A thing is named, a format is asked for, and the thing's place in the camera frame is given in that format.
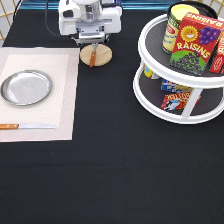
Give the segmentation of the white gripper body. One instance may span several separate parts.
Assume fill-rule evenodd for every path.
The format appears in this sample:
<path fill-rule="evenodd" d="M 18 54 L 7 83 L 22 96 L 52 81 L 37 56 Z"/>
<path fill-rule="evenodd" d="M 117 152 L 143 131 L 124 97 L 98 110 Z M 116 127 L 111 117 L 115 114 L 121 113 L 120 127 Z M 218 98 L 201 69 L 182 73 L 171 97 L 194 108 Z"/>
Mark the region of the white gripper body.
<path fill-rule="evenodd" d="M 122 7 L 116 0 L 60 0 L 59 32 L 78 45 L 106 43 L 121 31 Z"/>

